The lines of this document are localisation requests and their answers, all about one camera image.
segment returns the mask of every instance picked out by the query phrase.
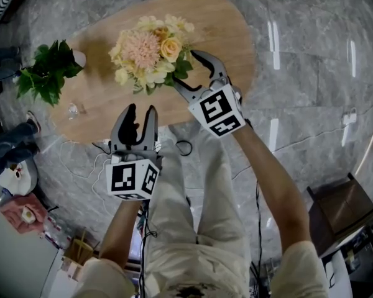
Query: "pink bag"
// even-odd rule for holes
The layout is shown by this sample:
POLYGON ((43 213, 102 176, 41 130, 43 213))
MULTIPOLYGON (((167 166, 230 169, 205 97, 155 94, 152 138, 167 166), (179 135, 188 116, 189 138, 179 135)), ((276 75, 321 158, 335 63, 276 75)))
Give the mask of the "pink bag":
POLYGON ((13 197, 9 202, 0 207, 0 212, 20 234, 32 230, 36 230, 39 233, 43 232, 44 218, 48 215, 46 209, 44 209, 43 205, 33 193, 27 196, 13 197), (25 206, 27 206, 36 217, 36 221, 31 224, 26 223, 22 219, 22 211, 25 206))

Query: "pink flower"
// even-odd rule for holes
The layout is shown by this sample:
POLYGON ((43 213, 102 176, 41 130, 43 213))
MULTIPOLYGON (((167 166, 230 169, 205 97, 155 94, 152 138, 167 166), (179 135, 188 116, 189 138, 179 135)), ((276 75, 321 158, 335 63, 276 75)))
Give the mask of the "pink flower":
POLYGON ((123 41, 123 60, 133 61, 137 68, 152 71, 159 61, 159 38, 150 32, 131 30, 123 41))

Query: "white cable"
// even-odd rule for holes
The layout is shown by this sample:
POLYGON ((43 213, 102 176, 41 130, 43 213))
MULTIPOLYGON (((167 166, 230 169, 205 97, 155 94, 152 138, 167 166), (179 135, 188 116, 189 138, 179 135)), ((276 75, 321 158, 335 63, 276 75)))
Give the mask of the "white cable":
POLYGON ((95 186, 95 184, 99 181, 99 177, 101 176, 101 173, 105 170, 105 163, 107 162, 107 161, 110 161, 111 159, 106 159, 105 161, 104 161, 104 163, 102 164, 102 170, 98 173, 98 178, 97 178, 97 180, 95 180, 95 182, 93 183, 93 185, 91 186, 91 190, 92 190, 92 192, 96 195, 96 196, 98 196, 101 200, 102 200, 102 203, 103 203, 103 205, 104 205, 104 209, 105 209, 105 211, 106 211, 106 213, 108 213, 110 216, 112 216, 112 214, 110 214, 109 212, 108 212, 108 210, 106 209, 106 205, 105 205, 105 200, 98 194, 98 192, 97 191, 95 191, 94 190, 94 186, 95 186))
POLYGON ((97 159, 98 159, 98 157, 99 157, 99 156, 102 156, 102 155, 106 155, 106 153, 99 153, 99 154, 95 157, 93 170, 91 170, 91 172, 89 173, 88 176, 81 176, 81 175, 79 175, 79 174, 76 174, 76 173, 70 171, 70 169, 69 169, 69 168, 66 166, 66 164, 63 163, 63 161, 62 161, 62 146, 63 146, 65 143, 78 143, 78 142, 67 141, 67 142, 63 142, 63 143, 61 143, 61 147, 60 147, 60 162, 61 162, 61 164, 62 164, 62 165, 63 165, 63 166, 68 170, 68 172, 69 172, 70 174, 72 174, 73 176, 77 176, 78 178, 88 179, 88 178, 93 174, 93 172, 95 171, 96 163, 97 163, 97 159))
MULTIPOLYGON (((70 171, 70 169, 66 166, 66 164, 63 163, 63 161, 62 161, 62 146, 63 146, 64 143, 78 143, 78 142, 73 142, 73 141, 63 142, 63 143, 61 143, 61 147, 60 147, 60 162, 61 162, 61 164, 65 167, 66 170, 68 170, 68 172, 69 172, 72 176, 76 176, 76 177, 78 177, 78 178, 82 178, 82 179, 88 179, 88 178, 90 178, 90 176, 93 174, 93 172, 94 172, 95 169, 96 169, 96 162, 97 162, 98 157, 101 156, 101 155, 107 155, 106 153, 99 153, 99 154, 95 157, 93 170, 89 173, 88 176, 81 176, 81 175, 79 175, 79 174, 76 174, 76 173, 70 171)), ((102 170, 99 172, 97 180, 96 180, 96 181, 93 183, 93 185, 91 186, 91 190, 92 190, 92 192, 93 192, 96 196, 98 196, 98 198, 102 201, 102 203, 103 203, 103 205, 104 205, 105 212, 106 212, 108 215, 113 216, 113 214, 111 214, 111 213, 107 210, 106 205, 105 205, 105 200, 104 200, 104 199, 103 199, 103 198, 102 198, 102 197, 101 197, 101 196, 100 196, 100 195, 99 195, 99 194, 94 190, 94 185, 99 181, 99 177, 101 176, 101 173, 104 171, 104 169, 105 169, 105 163, 106 163, 108 160, 110 160, 110 158, 109 158, 109 159, 106 159, 106 160, 104 161, 104 163, 103 163, 103 165, 102 165, 102 170)))

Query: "glass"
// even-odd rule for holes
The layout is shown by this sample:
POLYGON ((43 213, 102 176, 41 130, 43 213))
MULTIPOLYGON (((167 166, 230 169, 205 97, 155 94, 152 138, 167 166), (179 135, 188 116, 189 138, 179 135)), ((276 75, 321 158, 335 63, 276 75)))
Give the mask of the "glass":
POLYGON ((68 113, 69 113, 69 120, 75 119, 77 115, 79 114, 79 110, 77 109, 77 106, 72 102, 69 104, 68 113))

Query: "green plant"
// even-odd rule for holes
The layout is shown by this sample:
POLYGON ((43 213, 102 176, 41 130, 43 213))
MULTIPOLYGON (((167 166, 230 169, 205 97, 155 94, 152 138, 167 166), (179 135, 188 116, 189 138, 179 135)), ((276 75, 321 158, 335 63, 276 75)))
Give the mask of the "green plant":
POLYGON ((49 48, 41 45, 34 55, 35 63, 21 70, 18 80, 18 97, 29 90, 34 99, 40 95, 51 106, 58 104, 65 77, 76 76, 83 68, 75 62, 72 49, 63 40, 55 41, 49 48))

